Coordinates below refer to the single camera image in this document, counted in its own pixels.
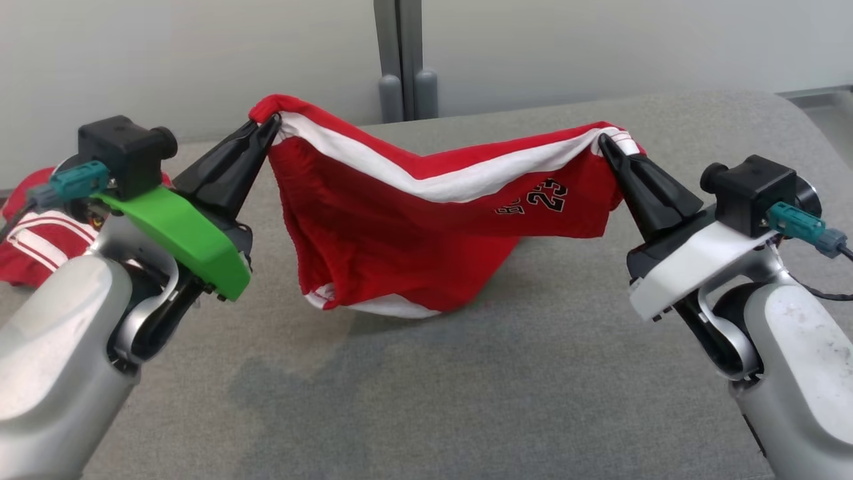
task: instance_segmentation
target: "white stripe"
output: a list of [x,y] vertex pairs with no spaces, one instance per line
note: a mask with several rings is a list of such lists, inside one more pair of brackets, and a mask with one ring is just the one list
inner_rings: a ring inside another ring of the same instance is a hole
[[354,303],[346,307],[358,310],[359,312],[376,313],[377,315],[399,317],[401,319],[425,319],[441,313],[438,310],[430,310],[423,305],[408,301],[396,294]]
[[[16,249],[48,267],[52,272],[55,272],[58,266],[61,266],[63,263],[68,261],[68,257],[62,252],[62,250],[54,246],[53,243],[48,242],[31,231],[19,231],[14,236],[9,236],[8,240]],[[35,255],[30,251],[30,249],[43,255],[44,258],[39,255]],[[55,265],[51,265],[50,262],[45,260],[45,258],[53,262]]]
[[[334,300],[334,284],[325,284],[309,292],[305,296],[305,299],[314,307],[322,309],[327,302]],[[377,315],[399,317],[401,319],[425,319],[426,317],[432,317],[441,313],[438,310],[430,310],[423,305],[408,301],[396,294],[360,301],[359,303],[346,305],[346,307],[359,312],[376,313]]]
[[[397,190],[436,203],[465,203],[491,195],[525,173],[559,170],[590,145],[593,145],[595,153],[597,139],[602,133],[627,134],[615,126],[594,128],[575,138],[518,150],[429,179],[414,179],[400,166],[363,143],[319,126],[302,114],[280,112],[280,115],[283,120],[281,130],[286,137],[303,138],[320,153],[348,167]],[[620,143],[619,147],[626,154],[639,152],[630,138]]]
[[91,244],[92,239],[98,236],[97,230],[92,228],[91,225],[79,223],[65,214],[52,210],[44,212],[43,214],[30,212],[29,214],[24,215],[24,218],[20,219],[18,225],[12,229],[10,235],[14,235],[18,231],[27,230],[36,225],[64,226],[78,237],[83,238],[88,244]]

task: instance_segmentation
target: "gray fabric surface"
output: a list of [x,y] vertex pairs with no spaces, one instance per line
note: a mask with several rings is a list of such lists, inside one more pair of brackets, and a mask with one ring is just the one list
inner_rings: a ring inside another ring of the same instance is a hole
[[[713,161],[797,168],[853,232],[850,171],[778,97],[706,92],[367,130],[427,154],[595,120],[628,128],[698,191]],[[180,171],[209,144],[182,147]],[[627,209],[603,239],[527,239],[469,307],[428,321],[309,306],[264,169],[242,220],[255,276],[238,304],[205,299],[116,419],[87,478],[771,478],[724,381],[687,327],[630,309]],[[853,287],[849,262],[783,248],[803,281]],[[0,288],[3,311],[24,295]],[[829,305],[848,333],[853,306]]]

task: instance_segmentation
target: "printed number 23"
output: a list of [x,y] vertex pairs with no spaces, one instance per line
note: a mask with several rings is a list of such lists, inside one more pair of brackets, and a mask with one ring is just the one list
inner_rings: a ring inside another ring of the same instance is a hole
[[[551,190],[550,195],[543,189]],[[568,193],[568,189],[565,186],[558,184],[554,179],[547,179],[527,194],[527,202],[533,205],[541,202],[542,205],[555,212],[562,212],[566,201],[561,197],[566,196],[566,193]]]

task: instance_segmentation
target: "white wall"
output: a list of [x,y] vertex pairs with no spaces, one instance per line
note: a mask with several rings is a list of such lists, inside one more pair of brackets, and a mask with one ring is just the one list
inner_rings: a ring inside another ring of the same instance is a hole
[[442,116],[853,83],[850,0],[423,0]]
[[369,0],[0,0],[0,190],[114,114],[226,134],[271,93],[380,121]]

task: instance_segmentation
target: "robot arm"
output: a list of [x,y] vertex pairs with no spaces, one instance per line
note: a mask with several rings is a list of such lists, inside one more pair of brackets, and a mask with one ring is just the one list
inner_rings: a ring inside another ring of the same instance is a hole
[[[775,218],[781,202],[804,212],[789,222],[805,219],[794,233],[836,255],[845,237],[822,230],[814,189],[754,155],[731,170],[705,171],[701,185],[717,204],[702,210],[648,158],[624,155],[603,136],[601,150],[645,240],[627,259],[634,309],[655,321],[678,312],[728,380],[778,478],[853,478],[853,343],[785,269],[781,234],[771,228],[787,234],[795,226]],[[710,294],[737,277],[751,282],[712,306]]]
[[167,130],[125,117],[80,129],[79,154],[62,166],[71,174],[41,200],[96,184],[75,173],[97,161],[107,188],[64,207],[81,221],[110,214],[87,254],[0,329],[1,479],[79,478],[188,308],[205,292],[239,296],[252,233],[236,217],[279,126],[277,116],[247,122],[177,176],[175,190],[160,185],[160,161],[177,150]]

